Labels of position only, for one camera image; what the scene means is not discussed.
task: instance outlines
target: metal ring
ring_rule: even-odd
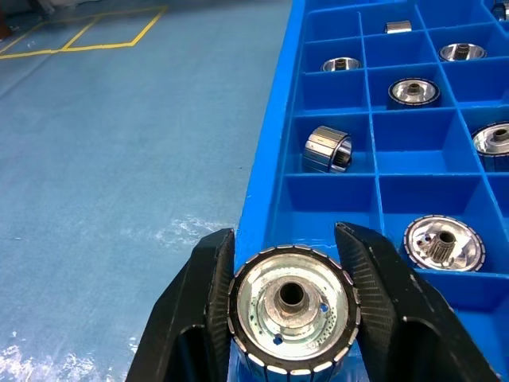
[[[509,171],[509,122],[483,127],[472,140],[486,170]]]
[[[509,20],[509,2],[497,2],[492,7],[492,14],[497,21]]]
[[[443,61],[478,60],[487,56],[486,50],[475,44],[450,44],[438,52]]]
[[[360,308],[340,265],[302,246],[258,253],[235,275],[228,326],[258,380],[329,380],[359,331]]]
[[[359,68],[362,68],[360,61],[351,57],[332,58],[321,65],[322,72],[335,72],[337,70],[353,70]]]
[[[438,104],[440,89],[423,78],[405,78],[389,87],[388,108],[432,107]]]
[[[449,216],[428,215],[414,220],[405,230],[403,246],[421,268],[478,271],[486,249],[476,232]]]
[[[408,20],[388,22],[385,25],[385,33],[387,33],[387,34],[411,32],[411,31],[412,31],[412,24]]]
[[[352,163],[352,139],[349,134],[320,126],[309,136],[302,165],[321,173],[343,173]]]

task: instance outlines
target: blue plastic tray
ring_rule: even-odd
[[[485,171],[471,140],[478,128],[509,120],[509,22],[496,21],[491,6],[492,0],[293,2],[235,265],[278,244],[307,244],[337,258],[333,224],[341,220],[373,228],[400,248],[413,219],[454,216],[482,237],[484,266],[477,273],[418,272],[507,379],[509,173]],[[401,20],[410,20],[413,31],[384,34],[387,21]],[[488,58],[440,62],[438,49],[455,42],[482,45]],[[360,59],[363,68],[320,72],[338,55]],[[388,87],[408,76],[440,87],[438,107],[387,110]],[[305,140],[320,125],[352,134],[346,173],[303,173]],[[367,380],[358,349],[344,374]]]

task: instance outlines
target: yellow line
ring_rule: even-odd
[[[84,50],[94,49],[116,49],[116,48],[128,48],[130,42],[123,42],[121,44],[102,44],[102,45],[87,45],[87,46],[71,46],[66,49],[57,50],[57,52],[83,52]]]
[[[151,10],[166,10],[167,6],[151,6],[149,8],[140,8],[139,10],[115,10],[111,12],[102,12],[101,14],[90,14],[88,16],[81,16],[78,18],[65,18],[63,20],[48,21],[49,24],[56,24],[59,22],[71,22],[86,20],[88,18],[103,17],[103,16],[114,16],[116,14],[140,14],[143,12],[150,12]]]
[[[13,46],[14,44],[17,44],[21,39],[31,34],[33,31],[38,30],[41,28],[44,24],[47,24],[46,22],[42,22],[41,24],[35,25],[32,29],[30,29],[25,34],[22,34],[20,37],[18,37],[16,40],[12,41],[10,44],[8,44],[6,47],[4,47],[2,50],[0,50],[0,54],[4,53],[8,48]]]
[[[68,41],[68,43],[66,45],[64,45],[64,47],[62,49],[67,49],[69,46],[71,46],[72,44],[74,44],[74,42],[79,39],[83,33],[87,32],[88,29],[93,26],[96,22],[99,21],[99,19],[101,18],[101,16],[96,16],[92,21],[90,21],[90,23],[88,25],[86,25],[82,30],[80,30],[71,40]]]
[[[153,18],[145,28],[143,28],[143,30],[140,32],[139,35],[137,35],[134,38],[134,40],[132,40],[131,46],[135,46],[143,38],[143,36],[145,36],[149,29],[153,27],[153,25],[157,22],[157,20],[161,18],[161,16],[163,15],[164,12],[166,12],[167,9],[168,9],[167,6],[161,9],[161,11],[156,15],[156,17]]]
[[[54,53],[58,53],[58,50],[46,49],[46,50],[36,50],[34,52],[2,54],[0,56],[0,60],[5,60],[7,58],[30,57],[30,56],[39,56],[41,54],[54,54]]]

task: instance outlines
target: floor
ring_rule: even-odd
[[[175,1],[50,19],[168,6],[132,47],[0,59],[0,380],[125,379],[193,245],[237,225],[290,2]],[[111,16],[72,46],[149,21]],[[38,22],[11,19],[14,38]],[[61,48],[84,25],[3,54]]]

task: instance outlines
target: metal part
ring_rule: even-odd
[[[497,2],[492,7],[492,14],[498,21],[509,20],[509,2]]]
[[[359,60],[351,57],[337,57],[327,60],[321,66],[322,72],[335,72],[336,70],[359,69],[362,65]]]
[[[509,171],[509,122],[483,127],[472,139],[486,170]]]
[[[320,126],[308,138],[302,165],[321,173],[343,173],[352,163],[352,139],[349,134]]]
[[[486,57],[486,50],[475,44],[450,44],[438,52],[443,61],[478,60]]]
[[[357,341],[370,382],[499,381],[454,309],[386,237],[351,223],[337,223],[335,234],[362,302]],[[440,275],[426,278],[443,285]]]
[[[412,31],[412,24],[408,20],[388,22],[385,25],[385,33],[387,33],[387,34],[411,32],[411,31]]]
[[[231,334],[255,380],[328,381],[360,323],[354,287],[341,267],[302,246],[256,255],[235,275]]]
[[[484,263],[483,241],[468,225],[442,215],[414,220],[405,230],[403,246],[421,268],[478,271]]]
[[[440,99],[440,89],[436,84],[422,78],[405,78],[389,87],[391,109],[400,107],[432,107]]]

